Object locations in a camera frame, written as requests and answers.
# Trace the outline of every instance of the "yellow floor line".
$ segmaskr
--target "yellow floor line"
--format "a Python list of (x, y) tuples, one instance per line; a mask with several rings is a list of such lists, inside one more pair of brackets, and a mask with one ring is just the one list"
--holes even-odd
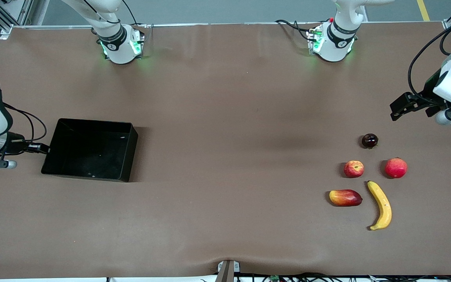
[(429, 14), (428, 10), (426, 9), (426, 4), (424, 4), (424, 0), (417, 0), (417, 4), (419, 5), (420, 13), (422, 14), (422, 19), (425, 22), (429, 22)]

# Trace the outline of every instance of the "gray floor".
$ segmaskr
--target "gray floor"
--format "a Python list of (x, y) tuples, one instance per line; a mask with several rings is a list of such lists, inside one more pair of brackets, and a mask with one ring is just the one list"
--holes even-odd
[[(145, 24), (315, 22), (335, 15), (331, 0), (126, 0), (136, 20)], [(424, 0), (429, 18), (441, 21), (451, 15), (451, 0)], [(124, 23), (133, 20), (124, 5), (116, 13)], [(422, 21), (417, 0), (396, 0), (367, 7), (369, 21)], [(43, 25), (85, 25), (87, 22), (61, 0), (50, 0)]]

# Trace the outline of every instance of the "red apple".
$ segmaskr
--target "red apple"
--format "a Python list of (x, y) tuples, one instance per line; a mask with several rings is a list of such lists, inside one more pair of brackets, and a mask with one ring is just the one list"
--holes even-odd
[(340, 207), (351, 207), (361, 204), (363, 198), (358, 192), (350, 189), (330, 191), (330, 200)]
[(394, 159), (390, 159), (387, 161), (385, 165), (385, 173), (392, 178), (401, 178), (405, 175), (408, 170), (408, 165), (406, 162), (399, 157), (395, 157)]
[(344, 174), (349, 178), (360, 177), (365, 171), (365, 166), (360, 161), (349, 161), (344, 166)]

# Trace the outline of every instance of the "metal bracket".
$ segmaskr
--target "metal bracket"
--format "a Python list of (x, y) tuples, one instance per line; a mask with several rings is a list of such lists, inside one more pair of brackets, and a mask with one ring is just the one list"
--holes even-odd
[(218, 264), (218, 275), (215, 282), (234, 282), (234, 273), (240, 271), (240, 263), (224, 260)]
[(315, 51), (319, 51), (321, 48), (321, 41), (323, 39), (323, 25), (319, 25), (313, 29), (310, 29), (308, 32), (306, 32), (307, 38), (310, 40), (307, 41), (307, 46), (309, 48), (309, 55), (315, 55)]
[[(220, 269), (222, 268), (224, 261), (222, 261), (222, 262), (220, 262), (220, 264), (218, 264), (218, 266), (217, 266), (218, 272), (220, 272)], [(234, 272), (239, 272), (240, 271), (240, 263), (237, 261), (233, 261), (233, 263), (234, 263)]]

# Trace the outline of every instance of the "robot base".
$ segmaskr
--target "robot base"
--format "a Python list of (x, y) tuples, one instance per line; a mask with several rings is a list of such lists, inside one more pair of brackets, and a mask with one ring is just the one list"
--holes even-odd
[(329, 62), (338, 62), (351, 52), (352, 45), (354, 43), (353, 39), (345, 48), (337, 48), (335, 43), (328, 39), (327, 30), (330, 22), (323, 23), (310, 32), (306, 32), (308, 40), (309, 53), (311, 55), (319, 55), (322, 59)]
[(143, 55), (145, 34), (130, 25), (123, 25), (123, 27), (127, 31), (127, 39), (118, 50), (110, 50), (102, 42), (100, 43), (104, 49), (105, 58), (116, 64), (127, 64), (133, 59), (141, 59)]

